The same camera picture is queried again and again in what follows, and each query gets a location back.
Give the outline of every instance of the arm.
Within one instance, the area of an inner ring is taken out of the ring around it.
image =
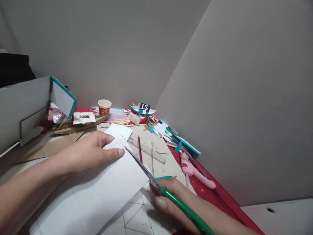
[[[175,178],[158,180],[160,186],[169,190],[179,200],[185,203],[190,209],[192,209],[198,216],[203,219],[206,224],[212,229],[215,235],[255,235],[257,234],[248,227],[237,222],[220,209],[212,205],[211,203],[199,198],[189,191],[181,182]],[[156,204],[165,213],[173,216],[179,222],[181,222],[186,229],[193,234],[200,235],[200,231],[194,225],[194,223],[187,217],[182,210],[180,210],[173,202],[167,197],[157,196]]]
[[[1,186],[0,234],[16,234],[50,193],[73,174],[123,156],[123,149],[102,149],[113,139],[96,131]]]

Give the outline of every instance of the scissors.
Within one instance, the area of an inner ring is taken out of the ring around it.
[[[159,183],[156,181],[156,179],[151,175],[151,173],[147,170],[147,168],[141,163],[141,161],[135,156],[135,154],[129,150],[127,147],[125,149],[131,154],[131,156],[135,159],[135,161],[138,163],[140,168],[144,171],[144,173],[149,178],[151,184],[154,186],[156,191],[168,199],[170,199],[175,205],[179,207],[192,221],[193,223],[205,234],[207,235],[214,235],[211,228],[188,206],[186,206],[181,200],[179,200],[177,197],[175,197],[170,191],[164,190],[162,187],[160,187]]]

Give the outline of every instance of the small cardboard model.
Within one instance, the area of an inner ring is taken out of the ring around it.
[[[49,101],[72,117],[77,99],[54,77],[43,77],[0,89],[0,154],[20,141],[40,134],[36,126],[46,120]]]

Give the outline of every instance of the paper cup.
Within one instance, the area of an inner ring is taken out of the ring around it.
[[[112,103],[109,100],[99,100],[99,115],[109,114]]]

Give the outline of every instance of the red pencil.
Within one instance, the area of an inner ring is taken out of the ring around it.
[[[141,153],[141,145],[140,145],[140,138],[139,138],[139,135],[138,135],[138,146],[139,146],[140,161],[141,161],[141,163],[142,163],[142,153]]]

